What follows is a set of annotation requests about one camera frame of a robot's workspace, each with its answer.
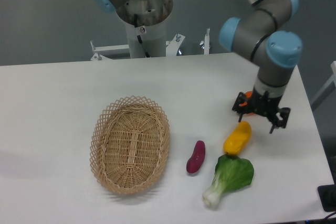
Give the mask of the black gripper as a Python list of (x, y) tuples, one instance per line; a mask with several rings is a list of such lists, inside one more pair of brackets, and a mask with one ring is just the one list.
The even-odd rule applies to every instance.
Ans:
[(240, 92), (234, 102), (232, 110), (239, 115), (240, 122), (244, 114), (255, 114), (266, 117), (271, 123), (270, 134), (274, 129), (285, 129), (291, 108), (280, 108), (279, 103), (284, 94), (286, 86), (272, 87), (266, 84), (255, 84), (253, 93)]

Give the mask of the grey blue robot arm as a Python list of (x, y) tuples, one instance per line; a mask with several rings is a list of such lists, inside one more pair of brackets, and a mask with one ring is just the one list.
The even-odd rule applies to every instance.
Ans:
[[(117, 13), (125, 23), (132, 58), (166, 57), (163, 23), (172, 0), (94, 0), (105, 12)], [(273, 129), (285, 128), (289, 108), (279, 102), (302, 53), (302, 41), (280, 27), (297, 11), (299, 0), (249, 0), (254, 11), (246, 18), (229, 18), (219, 32), (219, 43), (258, 66), (252, 95), (240, 93), (233, 110), (240, 116), (266, 117)]]

